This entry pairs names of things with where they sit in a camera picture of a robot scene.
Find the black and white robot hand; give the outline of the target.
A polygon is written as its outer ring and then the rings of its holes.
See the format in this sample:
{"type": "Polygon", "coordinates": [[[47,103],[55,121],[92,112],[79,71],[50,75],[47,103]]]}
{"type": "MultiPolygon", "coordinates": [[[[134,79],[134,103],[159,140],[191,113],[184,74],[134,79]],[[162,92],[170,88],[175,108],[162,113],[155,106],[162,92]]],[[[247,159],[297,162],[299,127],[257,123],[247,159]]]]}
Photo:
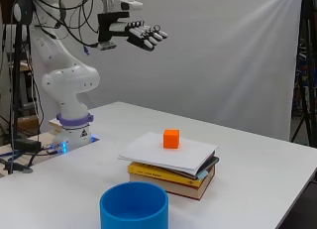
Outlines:
{"type": "Polygon", "coordinates": [[[159,25],[147,26],[144,21],[120,22],[130,17],[129,12],[98,14],[98,46],[100,51],[115,49],[114,37],[126,38],[133,46],[152,52],[167,38],[159,25]]]}

